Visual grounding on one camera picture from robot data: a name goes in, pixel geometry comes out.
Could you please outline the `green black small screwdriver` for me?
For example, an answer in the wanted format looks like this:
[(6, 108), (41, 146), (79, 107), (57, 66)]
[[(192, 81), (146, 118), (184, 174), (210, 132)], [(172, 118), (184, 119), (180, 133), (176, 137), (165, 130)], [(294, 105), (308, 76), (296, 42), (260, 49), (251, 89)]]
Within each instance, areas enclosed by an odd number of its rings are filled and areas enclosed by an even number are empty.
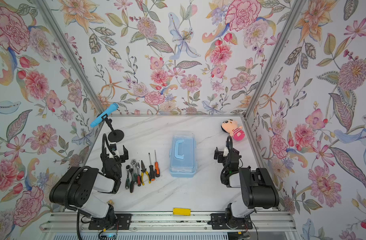
[(125, 189), (128, 190), (130, 188), (130, 169), (131, 166), (130, 165), (126, 165), (126, 171), (127, 171), (127, 178), (126, 178), (126, 183), (125, 183)]

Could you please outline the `yellow black pliers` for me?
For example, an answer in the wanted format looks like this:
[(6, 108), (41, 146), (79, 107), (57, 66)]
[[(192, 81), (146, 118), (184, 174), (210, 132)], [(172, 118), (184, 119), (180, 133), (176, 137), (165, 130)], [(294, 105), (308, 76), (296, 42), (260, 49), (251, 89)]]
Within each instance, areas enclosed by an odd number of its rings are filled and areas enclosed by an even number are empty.
[(150, 178), (149, 172), (147, 171), (144, 162), (141, 161), (141, 184), (143, 186), (145, 185), (144, 176), (147, 176), (148, 183), (150, 184), (151, 183), (151, 178)]

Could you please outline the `blue plastic tool box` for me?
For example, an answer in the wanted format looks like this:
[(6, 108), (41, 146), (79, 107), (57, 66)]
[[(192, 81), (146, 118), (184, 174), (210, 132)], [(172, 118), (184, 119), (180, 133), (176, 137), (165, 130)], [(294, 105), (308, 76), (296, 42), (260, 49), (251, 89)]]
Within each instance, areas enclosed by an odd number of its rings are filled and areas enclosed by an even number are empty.
[(174, 178), (192, 178), (197, 171), (196, 140), (193, 133), (182, 131), (173, 135), (170, 148), (170, 174)]

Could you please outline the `black handled ratchet wrench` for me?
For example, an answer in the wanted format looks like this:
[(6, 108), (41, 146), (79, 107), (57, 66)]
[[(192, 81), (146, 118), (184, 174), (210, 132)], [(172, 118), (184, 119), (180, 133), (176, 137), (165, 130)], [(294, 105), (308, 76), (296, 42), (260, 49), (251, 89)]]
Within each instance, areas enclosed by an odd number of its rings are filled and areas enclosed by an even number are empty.
[(134, 172), (134, 169), (130, 168), (130, 170), (129, 170), (129, 174), (130, 174), (130, 187), (129, 187), (130, 193), (134, 192), (135, 182), (134, 182), (133, 172)]

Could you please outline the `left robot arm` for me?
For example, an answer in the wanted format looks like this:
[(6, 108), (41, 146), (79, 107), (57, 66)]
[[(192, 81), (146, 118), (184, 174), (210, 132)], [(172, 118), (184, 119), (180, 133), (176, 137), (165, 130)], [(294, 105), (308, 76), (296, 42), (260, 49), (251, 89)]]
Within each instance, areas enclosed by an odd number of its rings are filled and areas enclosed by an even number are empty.
[(51, 203), (59, 204), (93, 220), (99, 227), (110, 228), (117, 222), (114, 207), (92, 194), (116, 194), (121, 185), (122, 163), (129, 159), (123, 147), (122, 155), (102, 150), (102, 171), (89, 166), (71, 167), (55, 184), (49, 194)]

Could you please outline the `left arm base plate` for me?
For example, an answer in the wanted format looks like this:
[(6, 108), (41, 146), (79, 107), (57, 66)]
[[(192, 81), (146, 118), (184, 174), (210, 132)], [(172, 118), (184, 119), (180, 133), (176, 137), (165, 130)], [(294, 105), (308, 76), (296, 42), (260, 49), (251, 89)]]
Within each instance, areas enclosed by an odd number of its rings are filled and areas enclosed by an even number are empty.
[(132, 214), (115, 214), (102, 219), (92, 218), (88, 230), (129, 230), (131, 219)]

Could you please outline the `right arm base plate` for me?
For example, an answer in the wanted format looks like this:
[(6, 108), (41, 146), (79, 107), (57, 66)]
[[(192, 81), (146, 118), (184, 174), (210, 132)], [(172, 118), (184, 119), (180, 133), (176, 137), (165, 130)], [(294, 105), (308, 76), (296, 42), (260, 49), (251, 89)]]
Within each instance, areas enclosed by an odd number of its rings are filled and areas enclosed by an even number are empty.
[(250, 217), (235, 218), (227, 216), (225, 213), (210, 215), (211, 219), (207, 222), (213, 230), (252, 230), (253, 224)]

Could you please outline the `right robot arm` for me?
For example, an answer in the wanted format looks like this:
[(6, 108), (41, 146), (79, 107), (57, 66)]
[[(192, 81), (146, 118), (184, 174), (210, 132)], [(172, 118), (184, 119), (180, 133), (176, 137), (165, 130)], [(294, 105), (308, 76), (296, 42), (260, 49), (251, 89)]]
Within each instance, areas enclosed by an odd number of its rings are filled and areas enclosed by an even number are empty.
[(241, 196), (229, 203), (222, 214), (211, 214), (214, 230), (251, 229), (252, 213), (257, 208), (271, 209), (279, 205), (279, 194), (266, 168), (252, 169), (239, 166), (241, 155), (236, 149), (215, 149), (214, 159), (223, 165), (220, 180), (228, 188), (241, 190)]

